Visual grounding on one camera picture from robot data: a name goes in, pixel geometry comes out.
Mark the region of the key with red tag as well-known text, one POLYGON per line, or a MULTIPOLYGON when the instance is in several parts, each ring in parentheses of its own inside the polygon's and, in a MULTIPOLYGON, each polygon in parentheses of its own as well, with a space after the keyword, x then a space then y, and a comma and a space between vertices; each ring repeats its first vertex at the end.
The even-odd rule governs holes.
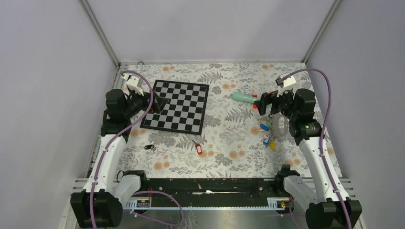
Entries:
POLYGON ((197 143, 195 140, 192 141, 195 145, 196 151, 198 155, 202 155, 203 154, 203 150, 202 147, 199 143, 197 143))

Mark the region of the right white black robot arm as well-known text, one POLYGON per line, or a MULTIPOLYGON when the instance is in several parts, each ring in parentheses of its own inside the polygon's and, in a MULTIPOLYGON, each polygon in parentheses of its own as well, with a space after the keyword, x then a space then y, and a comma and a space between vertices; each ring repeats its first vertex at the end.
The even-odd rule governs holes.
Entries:
POLYGON ((271 115, 282 114, 288 119, 289 132, 302 152, 314 182, 314 189, 304 184, 293 172, 284 172, 274 183, 275 193, 288 194, 305 210, 310 229, 352 229, 362 213, 359 201, 352 200, 344 189, 330 160, 325 129, 314 118, 315 93, 308 89, 283 93, 263 93, 255 101, 260 115, 271 106, 271 115))

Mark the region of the keyring with coloured key tags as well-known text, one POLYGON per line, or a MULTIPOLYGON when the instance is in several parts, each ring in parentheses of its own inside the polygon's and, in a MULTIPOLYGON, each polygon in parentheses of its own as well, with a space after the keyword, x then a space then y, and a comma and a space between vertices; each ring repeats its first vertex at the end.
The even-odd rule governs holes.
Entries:
POLYGON ((281 113, 269 114, 259 119, 259 131, 262 133, 261 142, 266 148, 276 149, 276 140, 289 134, 288 119, 281 113))

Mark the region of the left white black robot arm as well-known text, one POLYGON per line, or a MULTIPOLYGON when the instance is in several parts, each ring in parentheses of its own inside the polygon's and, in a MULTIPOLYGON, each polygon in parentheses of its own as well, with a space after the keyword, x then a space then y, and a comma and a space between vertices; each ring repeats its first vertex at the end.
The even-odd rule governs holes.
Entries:
POLYGON ((170 99, 155 92, 137 94, 121 89, 106 93, 101 142, 95 166, 81 192, 71 195, 70 204, 81 228, 116 228, 123 215, 123 206, 132 194, 143 196, 147 181, 138 175, 128 175, 113 186, 119 158, 131 132, 131 118, 144 111, 160 114, 170 99))

